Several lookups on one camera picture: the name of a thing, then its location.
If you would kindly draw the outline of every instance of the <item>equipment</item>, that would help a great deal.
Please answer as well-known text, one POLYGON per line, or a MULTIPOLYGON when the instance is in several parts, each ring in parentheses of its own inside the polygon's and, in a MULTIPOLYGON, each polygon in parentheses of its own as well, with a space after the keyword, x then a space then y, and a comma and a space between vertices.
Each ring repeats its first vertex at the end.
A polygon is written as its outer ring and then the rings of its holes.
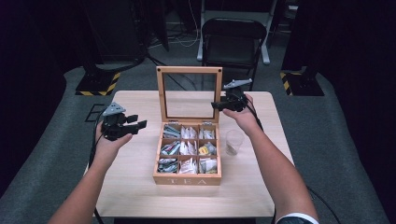
POLYGON ((220 97, 220 102, 212 102, 212 107, 222 111, 224 108, 233 111, 241 112, 248 104, 248 99, 240 88, 252 82, 252 79, 247 80, 233 80, 227 85, 224 85, 225 96, 220 97))
POLYGON ((103 136, 110 140, 115 141, 120 137, 123 137, 127 133, 137 134, 140 129, 144 129, 147 126, 147 121, 143 120, 137 122, 137 124, 132 125, 123 125, 125 122, 132 123, 137 121, 138 116, 132 115, 126 117, 125 112, 126 110, 118 105, 117 103, 113 102, 103 113, 104 120, 102 124, 102 133, 103 136))

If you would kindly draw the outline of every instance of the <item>wooden box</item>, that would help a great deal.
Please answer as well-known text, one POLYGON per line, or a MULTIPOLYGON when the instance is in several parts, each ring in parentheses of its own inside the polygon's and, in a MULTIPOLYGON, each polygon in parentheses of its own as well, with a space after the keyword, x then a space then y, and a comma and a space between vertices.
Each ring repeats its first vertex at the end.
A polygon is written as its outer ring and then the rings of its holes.
POLYGON ((220 101, 222 68, 158 66, 157 78, 162 127, 154 165, 155 183, 219 185, 219 111, 212 108, 211 102, 220 101))

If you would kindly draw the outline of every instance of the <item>dark background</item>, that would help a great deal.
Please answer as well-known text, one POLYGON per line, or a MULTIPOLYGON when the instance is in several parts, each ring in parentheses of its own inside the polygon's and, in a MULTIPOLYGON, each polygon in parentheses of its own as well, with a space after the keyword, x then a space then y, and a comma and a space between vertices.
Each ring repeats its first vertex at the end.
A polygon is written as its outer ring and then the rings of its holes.
MULTIPOLYGON (((87 8, 77 0, 2 1, 0 8, 3 194, 61 101, 64 73, 87 59, 102 63, 103 53, 87 8)), ((320 55, 318 71, 334 86, 361 162, 391 222, 396 222, 391 183, 396 177, 395 15, 393 1, 301 1, 283 63, 284 69, 299 70, 320 55), (329 33, 329 25, 336 25, 336 32, 329 33)))

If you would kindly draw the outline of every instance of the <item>forearm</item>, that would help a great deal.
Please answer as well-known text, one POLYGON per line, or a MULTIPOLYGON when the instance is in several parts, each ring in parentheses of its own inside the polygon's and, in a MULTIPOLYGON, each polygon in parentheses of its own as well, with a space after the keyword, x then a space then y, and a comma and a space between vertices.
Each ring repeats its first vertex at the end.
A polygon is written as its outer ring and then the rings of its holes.
POLYGON ((279 217, 301 212, 317 218, 315 207, 298 171, 260 129, 247 133, 279 217))
POLYGON ((105 174, 103 169, 89 169, 49 223, 91 223, 105 174))

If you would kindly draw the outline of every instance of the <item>gray carpet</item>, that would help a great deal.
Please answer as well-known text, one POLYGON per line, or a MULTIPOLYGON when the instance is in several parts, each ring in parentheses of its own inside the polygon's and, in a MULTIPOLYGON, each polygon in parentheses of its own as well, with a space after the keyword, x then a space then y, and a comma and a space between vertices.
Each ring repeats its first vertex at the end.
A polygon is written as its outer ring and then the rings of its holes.
MULTIPOLYGON (((332 85, 318 75, 324 97, 285 93, 279 72, 287 40, 287 35, 276 35, 269 49, 271 64, 259 64, 253 90, 273 94, 296 167, 306 184, 326 200, 342 223, 389 223, 361 166, 332 85)), ((198 43, 188 48, 173 43, 169 52, 161 46, 149 52, 168 65, 200 65, 196 61, 197 49, 198 43)), ((109 96, 76 96, 75 87, 83 75, 82 68, 64 74, 67 79, 64 98, 33 153, 1 198, 0 223, 47 222, 83 175, 93 125, 84 120, 93 104, 108 105, 114 95, 113 92, 109 96)), ((155 64, 145 60, 122 72, 115 91, 120 90, 158 90, 155 64)), ((315 196, 314 202, 321 223, 336 223, 315 196)), ((259 217, 256 222, 269 223, 270 219, 259 217)), ((105 218, 105 223, 113 221, 111 217, 105 218)))

